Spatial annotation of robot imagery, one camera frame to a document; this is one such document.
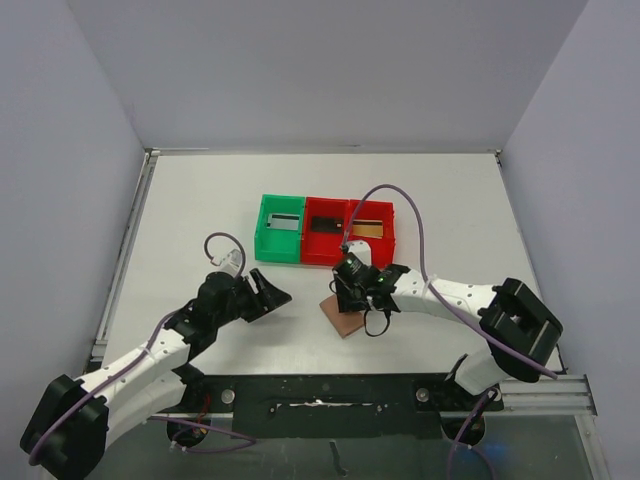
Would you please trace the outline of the black card in red bin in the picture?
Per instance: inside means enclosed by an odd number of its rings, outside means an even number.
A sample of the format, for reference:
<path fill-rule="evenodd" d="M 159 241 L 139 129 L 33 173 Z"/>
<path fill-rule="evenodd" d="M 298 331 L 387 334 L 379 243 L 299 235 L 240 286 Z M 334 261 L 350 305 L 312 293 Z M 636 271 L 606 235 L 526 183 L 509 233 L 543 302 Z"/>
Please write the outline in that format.
<path fill-rule="evenodd" d="M 310 231 L 322 234 L 342 234 L 343 220 L 338 217 L 313 216 Z"/>

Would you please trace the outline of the silver card in green bin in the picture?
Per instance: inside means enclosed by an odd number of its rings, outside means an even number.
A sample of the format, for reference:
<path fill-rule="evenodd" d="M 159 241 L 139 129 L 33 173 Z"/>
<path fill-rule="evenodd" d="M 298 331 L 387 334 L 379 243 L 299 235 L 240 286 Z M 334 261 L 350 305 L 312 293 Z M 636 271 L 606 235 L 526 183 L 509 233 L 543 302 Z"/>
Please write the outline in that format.
<path fill-rule="evenodd" d="M 270 213 L 266 227 L 272 230 L 297 231 L 300 226 L 300 216 L 286 213 Z"/>

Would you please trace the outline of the aluminium rail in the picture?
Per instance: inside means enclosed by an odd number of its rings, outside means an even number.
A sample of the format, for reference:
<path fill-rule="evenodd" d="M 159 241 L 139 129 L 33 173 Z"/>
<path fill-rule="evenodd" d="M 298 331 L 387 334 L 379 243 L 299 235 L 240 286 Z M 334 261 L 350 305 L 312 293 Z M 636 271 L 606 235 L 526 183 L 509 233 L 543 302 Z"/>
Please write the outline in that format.
<path fill-rule="evenodd" d="M 96 336 L 89 354 L 88 363 L 97 364 L 104 358 L 109 332 L 115 316 L 120 293 L 124 285 L 128 264 L 134 248 L 135 238 L 144 211 L 144 205 L 153 179 L 159 151 L 147 149 L 137 182 L 135 195 L 119 247 L 118 257 L 109 286 L 106 303 L 100 317 Z"/>
<path fill-rule="evenodd" d="M 584 376 L 563 375 L 535 384 L 509 379 L 498 386 L 489 409 L 526 415 L 593 414 L 591 389 Z M 195 413 L 210 399 L 209 414 L 236 415 L 244 405 L 280 408 L 408 405 L 422 411 L 462 413 L 479 400 L 443 374 L 378 375 L 203 375 L 169 373 L 124 403 L 138 402 L 157 412 Z"/>

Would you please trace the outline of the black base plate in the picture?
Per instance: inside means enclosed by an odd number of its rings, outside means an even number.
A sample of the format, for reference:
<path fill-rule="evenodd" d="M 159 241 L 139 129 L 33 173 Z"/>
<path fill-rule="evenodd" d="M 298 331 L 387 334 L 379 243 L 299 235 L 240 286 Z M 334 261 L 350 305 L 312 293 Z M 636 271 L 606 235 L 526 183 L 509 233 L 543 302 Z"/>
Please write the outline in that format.
<path fill-rule="evenodd" d="M 232 430 L 259 440 L 438 439 L 477 405 L 445 374 L 204 375 L 170 413 L 227 414 Z"/>

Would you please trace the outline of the gold card in red bin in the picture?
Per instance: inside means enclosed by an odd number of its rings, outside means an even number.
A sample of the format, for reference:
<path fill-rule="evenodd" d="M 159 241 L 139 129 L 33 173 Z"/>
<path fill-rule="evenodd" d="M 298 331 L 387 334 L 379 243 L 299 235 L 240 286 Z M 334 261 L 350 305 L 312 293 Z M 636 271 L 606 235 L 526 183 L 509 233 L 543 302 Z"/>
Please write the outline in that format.
<path fill-rule="evenodd" d="M 354 236 L 380 239 L 384 237 L 384 223 L 378 219 L 355 219 L 351 233 Z"/>

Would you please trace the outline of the green plastic bin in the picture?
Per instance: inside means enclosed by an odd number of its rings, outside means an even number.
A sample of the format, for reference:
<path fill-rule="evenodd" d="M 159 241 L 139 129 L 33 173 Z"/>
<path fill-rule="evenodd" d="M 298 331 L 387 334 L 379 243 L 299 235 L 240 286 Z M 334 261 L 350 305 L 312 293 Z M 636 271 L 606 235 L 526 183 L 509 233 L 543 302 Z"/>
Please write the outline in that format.
<path fill-rule="evenodd" d="M 255 258 L 262 262 L 298 264 L 306 198 L 263 194 L 254 234 Z M 297 231 L 272 230 L 266 227 L 270 213 L 300 216 Z"/>

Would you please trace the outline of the aluminium front rail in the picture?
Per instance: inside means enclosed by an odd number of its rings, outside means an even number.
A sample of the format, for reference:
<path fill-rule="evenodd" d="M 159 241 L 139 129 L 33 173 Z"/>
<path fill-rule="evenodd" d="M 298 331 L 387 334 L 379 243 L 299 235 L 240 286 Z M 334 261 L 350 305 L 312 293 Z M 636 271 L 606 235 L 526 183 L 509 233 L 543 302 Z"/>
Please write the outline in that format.
<path fill-rule="evenodd" d="M 593 414 L 591 389 L 584 376 L 563 375 L 535 384 L 509 379 L 498 386 L 489 409 L 526 415 Z M 203 375 L 169 373 L 124 403 L 138 402 L 157 412 L 195 413 L 210 399 L 209 414 L 236 415 L 244 405 L 280 408 L 408 405 L 422 411 L 462 413 L 479 400 L 443 374 L 378 375 Z"/>

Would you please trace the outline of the tan leather card holder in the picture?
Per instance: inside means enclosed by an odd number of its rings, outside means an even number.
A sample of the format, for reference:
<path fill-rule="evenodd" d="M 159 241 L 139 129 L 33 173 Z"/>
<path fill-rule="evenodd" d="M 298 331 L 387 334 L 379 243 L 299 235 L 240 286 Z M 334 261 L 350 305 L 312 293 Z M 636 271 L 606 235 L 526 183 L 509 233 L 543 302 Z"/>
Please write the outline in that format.
<path fill-rule="evenodd" d="M 338 299 L 335 295 L 331 295 L 321 301 L 319 307 L 342 339 L 364 327 L 364 314 L 362 312 L 341 313 L 338 308 Z"/>

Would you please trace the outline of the aluminium left rail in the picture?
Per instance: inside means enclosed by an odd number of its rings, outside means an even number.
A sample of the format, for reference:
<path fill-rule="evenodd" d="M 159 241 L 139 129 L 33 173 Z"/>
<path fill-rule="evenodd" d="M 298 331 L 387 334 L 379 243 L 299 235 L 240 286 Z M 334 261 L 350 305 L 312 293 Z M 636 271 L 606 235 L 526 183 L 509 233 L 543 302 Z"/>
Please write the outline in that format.
<path fill-rule="evenodd" d="M 147 149 L 137 182 L 135 195 L 119 247 L 118 257 L 109 286 L 106 303 L 100 317 L 96 336 L 89 354 L 88 363 L 97 364 L 104 358 L 109 332 L 115 316 L 120 293 L 124 285 L 128 264 L 134 248 L 135 238 L 144 211 L 144 205 L 153 179 L 159 151 Z"/>

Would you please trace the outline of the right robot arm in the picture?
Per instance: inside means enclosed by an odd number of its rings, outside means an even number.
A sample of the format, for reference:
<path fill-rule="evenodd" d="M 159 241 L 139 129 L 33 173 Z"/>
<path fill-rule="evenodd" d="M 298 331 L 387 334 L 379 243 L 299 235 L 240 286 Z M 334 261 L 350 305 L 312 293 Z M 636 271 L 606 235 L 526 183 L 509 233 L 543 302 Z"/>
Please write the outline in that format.
<path fill-rule="evenodd" d="M 445 384 L 448 402 L 469 408 L 481 394 L 505 379 L 535 383 L 556 380 L 548 366 L 563 326 L 522 281 L 476 285 L 427 277 L 408 266 L 383 269 L 353 253 L 333 267 L 339 305 L 368 314 L 420 313 L 469 327 L 486 345 L 461 355 Z"/>

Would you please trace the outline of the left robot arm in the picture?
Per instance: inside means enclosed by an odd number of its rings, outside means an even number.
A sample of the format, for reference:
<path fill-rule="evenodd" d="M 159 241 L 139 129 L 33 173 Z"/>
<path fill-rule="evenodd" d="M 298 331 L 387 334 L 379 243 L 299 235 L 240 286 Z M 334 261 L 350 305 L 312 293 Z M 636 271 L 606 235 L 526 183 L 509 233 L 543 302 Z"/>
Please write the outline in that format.
<path fill-rule="evenodd" d="M 76 379 L 61 375 L 46 388 L 20 440 L 32 466 L 56 479 L 84 479 L 122 435 L 155 414 L 200 405 L 204 387 L 190 362 L 241 319 L 253 322 L 291 302 L 253 269 L 246 276 L 209 274 L 195 298 L 167 314 L 149 339 Z"/>

